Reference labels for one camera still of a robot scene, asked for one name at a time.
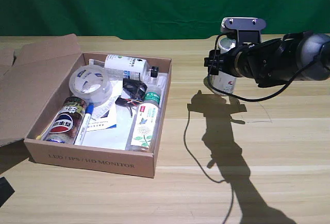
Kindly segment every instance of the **marker pen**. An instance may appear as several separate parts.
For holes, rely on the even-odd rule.
[[[84,137],[86,135],[86,130],[88,128],[89,121],[91,120],[91,116],[93,114],[94,105],[90,104],[87,107],[83,122],[81,123],[77,138],[74,142],[74,145],[81,145],[82,141],[84,140]]]

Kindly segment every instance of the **wooden table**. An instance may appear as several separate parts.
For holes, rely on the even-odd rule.
[[[0,47],[43,39],[0,37]],[[34,164],[17,142],[0,149],[15,189],[0,223],[329,223],[330,81],[294,82],[260,103],[222,98],[204,85],[214,41],[79,37],[82,51],[173,59],[156,176]],[[235,93],[277,89],[239,78]]]

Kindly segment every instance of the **white bottle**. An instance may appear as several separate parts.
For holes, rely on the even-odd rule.
[[[161,88],[156,80],[148,85],[143,103],[137,106],[130,135],[126,144],[126,150],[152,152],[156,140],[155,128],[158,124],[160,113],[159,103]]]
[[[218,48],[220,49],[220,53],[226,53],[232,48],[236,46],[236,40],[225,37],[221,39],[218,43]],[[236,77],[226,74],[224,72],[219,71],[219,75],[211,75],[211,83],[212,85],[224,92],[233,93],[236,83]],[[212,89],[212,91],[218,95],[226,96],[218,91]]]

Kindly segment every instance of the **green screen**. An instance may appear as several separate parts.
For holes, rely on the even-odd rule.
[[[263,34],[330,33],[330,0],[0,0],[1,36],[204,39],[224,17],[265,19]]]

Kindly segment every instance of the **cardboard box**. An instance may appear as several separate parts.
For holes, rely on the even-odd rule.
[[[171,59],[139,57],[169,74],[155,149],[152,153],[76,146],[35,140],[70,96],[69,79],[90,58],[109,53],[81,53],[74,34],[22,47],[13,66],[0,56],[0,146],[24,139],[36,163],[153,178],[171,79]]]

